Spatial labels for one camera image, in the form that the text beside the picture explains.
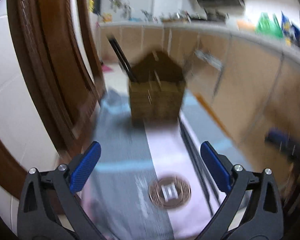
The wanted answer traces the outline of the black chopstick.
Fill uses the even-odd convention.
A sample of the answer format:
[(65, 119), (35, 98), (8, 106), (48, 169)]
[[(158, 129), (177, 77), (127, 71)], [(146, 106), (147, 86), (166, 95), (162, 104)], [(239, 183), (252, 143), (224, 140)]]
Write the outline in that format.
[(190, 135), (188, 134), (185, 125), (183, 124), (181, 117), (178, 117), (178, 121), (179, 121), (179, 127), (180, 127), (180, 133), (181, 133), (181, 137), (183, 139), (183, 142), (185, 144), (185, 147), (188, 151), (188, 154), (190, 156), (193, 168), (196, 172), (197, 178), (199, 180), (199, 183), (201, 185), (207, 206), (209, 208), (209, 212), (211, 217), (214, 215), (213, 213), (213, 208), (212, 205), (210, 203), (210, 193), (209, 193), (209, 189), (207, 187), (206, 181), (204, 179), (204, 172), (203, 169), (200, 167), (200, 163), (199, 163), (199, 159), (197, 157), (196, 154), (196, 147), (193, 146), (192, 140)]
[(132, 82), (137, 82), (136, 77), (132, 73), (132, 68), (131, 68), (127, 58), (125, 57), (116, 38), (113, 35), (110, 35), (110, 36), (107, 36), (107, 39), (108, 39), (113, 51), (115, 52), (117, 58), (119, 59), (119, 62), (121, 63), (123, 70), (126, 72), (129, 80)]
[(202, 157), (200, 156), (197, 146), (192, 141), (192, 138), (191, 138), (189, 132), (187, 131), (185, 125), (183, 124), (183, 122), (181, 120), (179, 120), (179, 123), (180, 123), (180, 130), (183, 133), (183, 135), (185, 136), (185, 141), (187, 142), (187, 144), (190, 147), (190, 155), (194, 158), (194, 162), (199, 169), (202, 179), (204, 179), (204, 178), (206, 179), (206, 181), (208, 182), (208, 184), (211, 187), (211, 190), (213, 191), (213, 194), (215, 196), (215, 199), (216, 199), (218, 205), (221, 205), (221, 201), (219, 199), (219, 191), (216, 189), (216, 186), (210, 176), (210, 173), (209, 173), (208, 169), (206, 168)]

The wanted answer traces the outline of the beige lower kitchen cabinets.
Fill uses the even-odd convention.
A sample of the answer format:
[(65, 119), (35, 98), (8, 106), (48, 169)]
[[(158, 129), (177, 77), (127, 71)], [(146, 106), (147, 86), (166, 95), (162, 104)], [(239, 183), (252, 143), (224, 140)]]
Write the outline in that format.
[(117, 59), (111, 37), (132, 65), (160, 49), (182, 67), (206, 104), (205, 139), (216, 149), (251, 151), (271, 128), (300, 145), (300, 48), (217, 24), (111, 23), (96, 28), (105, 63)]

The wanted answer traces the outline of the grey pink table mat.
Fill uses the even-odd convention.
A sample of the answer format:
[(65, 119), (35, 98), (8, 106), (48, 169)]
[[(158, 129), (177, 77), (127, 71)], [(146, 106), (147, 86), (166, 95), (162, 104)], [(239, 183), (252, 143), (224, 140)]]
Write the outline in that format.
[[(93, 140), (101, 157), (84, 186), (82, 205), (106, 239), (194, 237), (225, 198), (218, 189), (203, 193), (179, 122), (133, 123), (124, 94), (109, 90), (104, 96)], [(149, 186), (166, 176), (186, 180), (191, 190), (185, 204), (170, 210), (149, 196)]]

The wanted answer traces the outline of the pink floor rag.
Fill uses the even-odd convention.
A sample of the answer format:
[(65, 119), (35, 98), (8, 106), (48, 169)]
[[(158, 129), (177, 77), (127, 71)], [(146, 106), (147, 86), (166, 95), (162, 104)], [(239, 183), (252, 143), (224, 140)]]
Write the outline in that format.
[(108, 73), (108, 72), (112, 72), (112, 71), (113, 71), (113, 69), (110, 68), (109, 66), (102, 65), (102, 72)]

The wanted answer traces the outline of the brown wooden utensil holder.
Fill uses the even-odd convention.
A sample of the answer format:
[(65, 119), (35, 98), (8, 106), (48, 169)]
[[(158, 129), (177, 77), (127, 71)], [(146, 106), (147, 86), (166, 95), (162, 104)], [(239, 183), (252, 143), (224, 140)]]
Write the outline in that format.
[(186, 88), (183, 68), (164, 50), (151, 50), (132, 67), (129, 103), (133, 122), (176, 122)]

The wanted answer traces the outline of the blue snack bag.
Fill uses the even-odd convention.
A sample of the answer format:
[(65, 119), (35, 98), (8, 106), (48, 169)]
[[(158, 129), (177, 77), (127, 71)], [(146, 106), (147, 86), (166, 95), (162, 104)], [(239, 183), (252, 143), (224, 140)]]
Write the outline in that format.
[(290, 22), (289, 18), (283, 12), (281, 12), (281, 16), (281, 30), (286, 44), (289, 46), (300, 46), (300, 29), (294, 23)]

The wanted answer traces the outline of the green plastic bag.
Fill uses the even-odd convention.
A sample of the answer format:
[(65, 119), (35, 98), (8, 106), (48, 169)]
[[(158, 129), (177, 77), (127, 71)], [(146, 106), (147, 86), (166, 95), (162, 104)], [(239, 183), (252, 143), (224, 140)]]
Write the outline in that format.
[(263, 12), (258, 20), (255, 32), (262, 35), (283, 38), (283, 33), (275, 14), (270, 19), (269, 15)]

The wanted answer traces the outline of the carved brown wooden chair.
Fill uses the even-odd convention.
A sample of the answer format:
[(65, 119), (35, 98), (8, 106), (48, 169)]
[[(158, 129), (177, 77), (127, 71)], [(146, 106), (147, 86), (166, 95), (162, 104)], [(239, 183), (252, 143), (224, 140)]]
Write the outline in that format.
[(7, 0), (12, 42), (43, 125), (66, 161), (86, 150), (105, 93), (87, 0)]

